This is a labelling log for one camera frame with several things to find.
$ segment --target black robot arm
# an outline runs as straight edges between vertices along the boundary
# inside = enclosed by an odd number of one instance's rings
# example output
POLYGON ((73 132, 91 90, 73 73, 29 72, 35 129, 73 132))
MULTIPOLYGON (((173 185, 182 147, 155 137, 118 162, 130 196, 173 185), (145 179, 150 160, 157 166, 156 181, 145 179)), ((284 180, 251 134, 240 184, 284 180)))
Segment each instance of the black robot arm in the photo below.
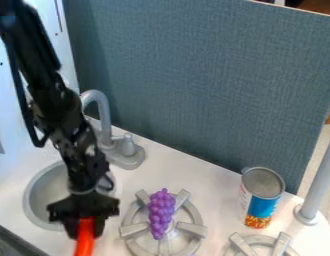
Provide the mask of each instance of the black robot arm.
POLYGON ((37 12, 22 0, 0 0, 0 37, 7 50, 16 93, 26 128, 36 147, 50 139, 68 170, 71 196, 48 206, 50 221, 64 224, 77 236, 81 218, 93 218, 94 236, 102 234, 105 220, 119 214, 119 200, 96 191, 109 163, 97 146, 92 127, 81 112, 79 96, 67 88, 58 71, 61 64, 37 12), (19 71, 28 83, 32 102, 26 101, 19 71), (38 138, 35 127, 43 133, 38 138))

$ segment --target gray wall panel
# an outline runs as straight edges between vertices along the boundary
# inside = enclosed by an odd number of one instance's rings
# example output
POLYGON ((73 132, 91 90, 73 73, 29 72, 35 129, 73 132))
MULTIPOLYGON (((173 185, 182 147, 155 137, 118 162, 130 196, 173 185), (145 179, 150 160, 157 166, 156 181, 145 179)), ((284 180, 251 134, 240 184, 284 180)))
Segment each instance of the gray wall panel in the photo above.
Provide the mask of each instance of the gray wall panel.
POLYGON ((330 107, 330 17, 243 0, 65 0, 116 125, 295 193, 330 107))

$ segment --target gray faucet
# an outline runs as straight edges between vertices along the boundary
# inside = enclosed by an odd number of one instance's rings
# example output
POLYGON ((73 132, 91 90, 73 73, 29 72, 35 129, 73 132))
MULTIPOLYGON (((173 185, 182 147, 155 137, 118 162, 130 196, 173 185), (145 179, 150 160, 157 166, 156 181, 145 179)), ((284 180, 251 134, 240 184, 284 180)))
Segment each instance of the gray faucet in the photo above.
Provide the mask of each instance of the gray faucet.
POLYGON ((107 160, 126 170, 133 170, 140 166, 145 159, 145 150, 136 145, 132 134, 113 136, 111 118, 107 97, 98 90, 88 90, 81 94, 82 111, 91 102, 96 102, 101 121, 99 132, 99 147, 105 153, 107 160))

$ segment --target blue can label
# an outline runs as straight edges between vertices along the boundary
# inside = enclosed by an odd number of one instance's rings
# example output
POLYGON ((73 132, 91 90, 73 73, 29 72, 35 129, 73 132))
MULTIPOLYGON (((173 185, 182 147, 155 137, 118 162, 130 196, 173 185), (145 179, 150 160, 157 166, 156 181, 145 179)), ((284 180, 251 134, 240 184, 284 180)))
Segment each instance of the blue can label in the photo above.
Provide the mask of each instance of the blue can label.
POLYGON ((270 224, 279 197, 263 199, 249 193, 241 182, 239 208, 241 221, 252 228, 265 228, 270 224))

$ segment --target can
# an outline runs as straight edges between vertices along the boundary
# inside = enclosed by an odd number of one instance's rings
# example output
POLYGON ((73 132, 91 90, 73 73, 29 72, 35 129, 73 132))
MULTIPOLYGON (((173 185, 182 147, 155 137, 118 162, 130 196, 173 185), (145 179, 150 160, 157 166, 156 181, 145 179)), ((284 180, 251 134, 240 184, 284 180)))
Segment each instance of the can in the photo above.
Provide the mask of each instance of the can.
POLYGON ((248 227, 266 228, 285 191, 283 178, 265 167, 244 168, 239 190, 241 221, 248 227))

